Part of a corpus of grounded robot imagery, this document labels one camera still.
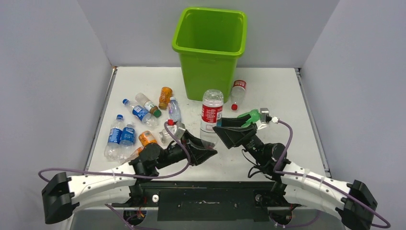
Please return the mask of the green plastic bottle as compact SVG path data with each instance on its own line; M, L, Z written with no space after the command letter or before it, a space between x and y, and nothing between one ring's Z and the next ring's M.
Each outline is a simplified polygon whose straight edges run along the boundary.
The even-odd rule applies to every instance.
M248 116L248 119L246 119L244 121L244 123L241 125L241 127L243 127L243 128L248 127L251 124L260 122L260 119L261 119L261 115L260 115L258 109L253 109L247 113L243 113L243 114L239 115L238 118L243 118L246 116Z

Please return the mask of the clear jar silver lid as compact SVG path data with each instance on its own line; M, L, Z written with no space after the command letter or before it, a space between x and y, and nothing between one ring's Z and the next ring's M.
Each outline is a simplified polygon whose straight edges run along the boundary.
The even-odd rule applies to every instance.
M159 133L159 138L160 141L163 144L168 144L169 142L173 141L173 138L170 136L170 134L168 133L167 130L163 129L162 131L160 131Z

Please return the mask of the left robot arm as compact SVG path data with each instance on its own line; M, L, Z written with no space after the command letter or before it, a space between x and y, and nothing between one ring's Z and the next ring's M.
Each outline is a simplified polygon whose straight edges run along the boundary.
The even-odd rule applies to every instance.
M182 160L197 166L216 154L209 142L186 131L178 143L166 149L149 143L135 159L109 170L77 176L58 173L42 190L45 223L59 223L88 207L114 203L135 207L148 202L151 195L144 194L141 184L160 179L159 169Z

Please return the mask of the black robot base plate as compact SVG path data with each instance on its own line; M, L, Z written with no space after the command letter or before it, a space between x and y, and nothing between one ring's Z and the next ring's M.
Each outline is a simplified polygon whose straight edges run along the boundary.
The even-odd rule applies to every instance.
M129 200L113 207L158 211L159 221L268 221L290 219L297 207L275 182L155 181L130 187Z

